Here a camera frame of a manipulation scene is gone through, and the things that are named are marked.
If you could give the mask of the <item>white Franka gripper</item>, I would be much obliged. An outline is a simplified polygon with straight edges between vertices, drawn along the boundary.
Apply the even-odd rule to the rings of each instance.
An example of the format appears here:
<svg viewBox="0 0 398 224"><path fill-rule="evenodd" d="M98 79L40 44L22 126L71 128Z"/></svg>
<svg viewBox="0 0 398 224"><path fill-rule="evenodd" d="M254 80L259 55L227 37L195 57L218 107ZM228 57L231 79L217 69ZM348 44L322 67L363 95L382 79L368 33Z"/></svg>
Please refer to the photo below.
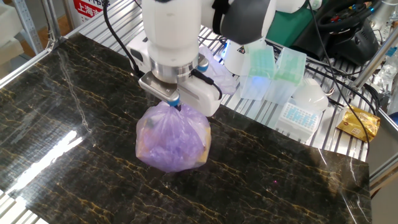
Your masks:
<svg viewBox="0 0 398 224"><path fill-rule="evenodd" d="M199 70L208 60L194 46L192 56L163 55L154 60L149 51L156 47L147 37L136 37L127 45L129 53L144 73L139 85L160 100L182 110L184 103L205 116L212 116L221 103L222 91Z"/></svg>

